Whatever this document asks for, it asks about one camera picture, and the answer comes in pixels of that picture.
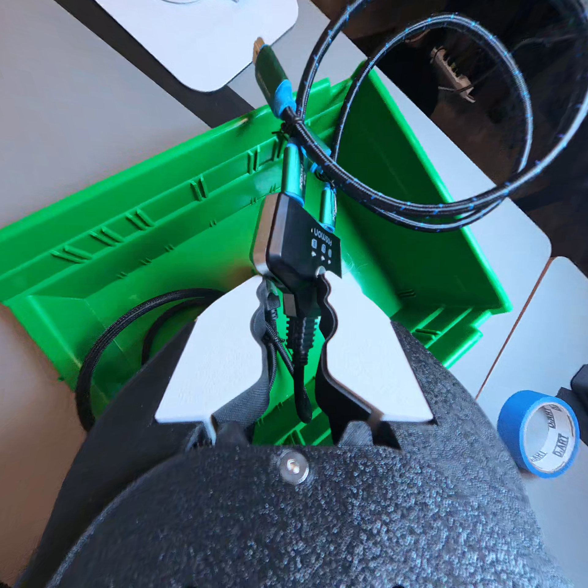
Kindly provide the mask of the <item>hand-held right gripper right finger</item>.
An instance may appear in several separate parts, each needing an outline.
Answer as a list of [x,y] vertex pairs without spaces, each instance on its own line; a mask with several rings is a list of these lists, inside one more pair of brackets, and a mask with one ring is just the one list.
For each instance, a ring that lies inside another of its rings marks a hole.
[[320,370],[328,394],[348,399],[372,423],[430,423],[433,412],[391,319],[356,283],[318,276]]

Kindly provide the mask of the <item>grey tape strip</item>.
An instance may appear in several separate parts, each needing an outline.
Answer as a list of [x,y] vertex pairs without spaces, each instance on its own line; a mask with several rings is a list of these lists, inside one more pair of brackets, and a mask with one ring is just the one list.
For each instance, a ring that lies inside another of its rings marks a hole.
[[228,86],[205,93],[182,84],[96,1],[56,3],[209,127],[216,128],[254,110]]

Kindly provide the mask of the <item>black device green lights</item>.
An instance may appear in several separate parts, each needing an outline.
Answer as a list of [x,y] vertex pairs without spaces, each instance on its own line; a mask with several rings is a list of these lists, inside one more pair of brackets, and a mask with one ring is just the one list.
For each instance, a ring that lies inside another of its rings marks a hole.
[[556,397],[570,405],[577,416],[587,415],[587,364],[572,377],[568,388],[559,389]]

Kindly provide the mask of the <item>braided HDMI cable green plugs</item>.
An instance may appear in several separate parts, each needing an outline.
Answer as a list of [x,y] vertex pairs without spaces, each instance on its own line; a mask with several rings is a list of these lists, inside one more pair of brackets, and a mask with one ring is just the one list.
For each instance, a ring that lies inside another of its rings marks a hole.
[[[355,1],[351,1],[344,8],[342,8],[339,14],[353,2]],[[360,8],[360,10],[356,12],[354,16],[360,11],[363,11],[365,7],[371,3],[370,1],[366,2],[367,4],[365,4],[363,8]],[[315,167],[315,171],[318,171],[322,174],[324,181],[326,180],[326,177],[322,172],[320,172],[318,165],[306,155],[306,152],[304,151],[303,147],[301,147],[299,141],[293,136],[293,132],[289,130],[282,120],[283,111],[286,108],[291,107],[293,110],[296,109],[296,97],[298,92],[296,96],[294,96],[292,84],[285,74],[285,71],[283,70],[283,67],[275,55],[272,47],[261,38],[258,38],[254,42],[252,63],[254,64],[256,82],[260,87],[261,92],[263,93],[263,96],[265,97],[268,106],[272,111],[272,114],[277,119],[282,121],[280,133],[288,138],[288,142],[284,151],[281,193],[290,196],[291,198],[297,200],[301,205],[304,205],[307,176],[306,166],[308,163]],[[562,153],[562,151],[566,149],[587,117],[586,93],[584,94],[582,101],[576,104],[575,111],[575,117],[570,121],[568,129],[563,134],[559,135],[559,140],[555,146],[544,158],[542,158],[542,160],[535,162],[534,166],[537,164],[540,165],[540,172],[537,173],[533,179],[524,183],[521,187],[511,190],[507,197],[509,197],[511,193],[519,191],[522,187],[525,186],[525,184],[535,180],[535,178],[539,176]],[[524,171],[528,172],[532,168],[533,167],[527,169],[525,167]]]
[[[318,165],[320,172],[326,177],[325,187],[323,188],[320,201],[319,221],[321,225],[329,231],[334,231],[337,215],[336,194],[338,190],[343,191],[377,216],[414,231],[430,233],[450,232],[477,222],[502,203],[510,194],[511,190],[521,187],[540,172],[539,164],[533,166],[528,172],[524,171],[533,141],[533,112],[527,84],[512,52],[506,48],[505,44],[498,37],[490,33],[481,24],[478,24],[470,18],[460,16],[457,13],[441,13],[411,23],[400,33],[386,39],[380,48],[364,61],[358,73],[355,74],[343,100],[339,119],[335,127],[332,147],[330,152],[327,152],[318,140],[312,136],[305,124],[306,106],[311,84],[319,70],[319,65],[333,41],[342,32],[350,18],[360,8],[363,8],[365,4],[367,4],[366,1],[355,1],[351,3],[336,18],[328,23],[312,49],[311,55],[306,63],[296,97],[296,109],[293,110],[291,107],[288,107],[283,111],[282,115],[284,124],[293,132],[293,136],[299,141],[306,155]],[[514,89],[517,91],[523,107],[525,134],[517,173],[511,179],[506,180],[501,186],[459,202],[425,205],[401,201],[392,196],[386,196],[376,189],[367,186],[345,171],[338,164],[337,158],[342,132],[349,116],[350,108],[364,81],[378,62],[393,48],[396,48],[409,38],[413,38],[419,33],[441,28],[449,28],[456,32],[466,33],[467,36],[474,39],[482,48],[489,52],[497,65],[503,66],[503,69],[511,77]]]

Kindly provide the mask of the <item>green plastic bin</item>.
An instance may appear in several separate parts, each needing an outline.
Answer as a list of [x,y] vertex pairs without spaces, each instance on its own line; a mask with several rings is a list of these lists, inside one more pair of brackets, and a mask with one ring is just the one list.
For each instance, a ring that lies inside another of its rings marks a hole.
[[[166,292],[227,292],[254,274],[250,251],[266,195],[281,184],[285,140],[260,107],[1,230],[1,303],[72,389],[99,336],[133,307]],[[453,200],[376,71],[355,98],[339,164],[402,201]],[[337,192],[342,277],[356,283],[449,368],[511,303],[470,228],[423,233],[376,216]],[[110,344],[93,374],[96,418],[139,370],[148,329],[165,305]],[[327,445],[314,377],[323,338],[305,370],[313,420],[296,414],[281,360],[270,405],[254,430],[263,445]]]

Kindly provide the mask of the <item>white stand base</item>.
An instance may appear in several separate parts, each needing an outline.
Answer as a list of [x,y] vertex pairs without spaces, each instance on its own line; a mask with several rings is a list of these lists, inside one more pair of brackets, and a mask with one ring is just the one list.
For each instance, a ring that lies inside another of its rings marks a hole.
[[296,23],[297,1],[97,1],[181,84],[215,92]]

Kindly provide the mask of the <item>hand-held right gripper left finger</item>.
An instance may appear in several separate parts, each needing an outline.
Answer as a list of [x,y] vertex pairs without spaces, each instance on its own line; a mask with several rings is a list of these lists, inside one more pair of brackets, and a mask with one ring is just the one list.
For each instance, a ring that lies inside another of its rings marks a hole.
[[158,423],[252,425],[264,415],[267,300],[265,280],[254,276],[198,316],[155,412]]

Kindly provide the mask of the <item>blue tape roll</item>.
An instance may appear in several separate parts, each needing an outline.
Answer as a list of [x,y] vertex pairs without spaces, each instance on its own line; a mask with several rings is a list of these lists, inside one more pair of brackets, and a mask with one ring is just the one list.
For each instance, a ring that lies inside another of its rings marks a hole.
[[505,402],[497,432],[517,466],[543,479],[567,472],[581,441],[573,408],[532,390],[518,391]]

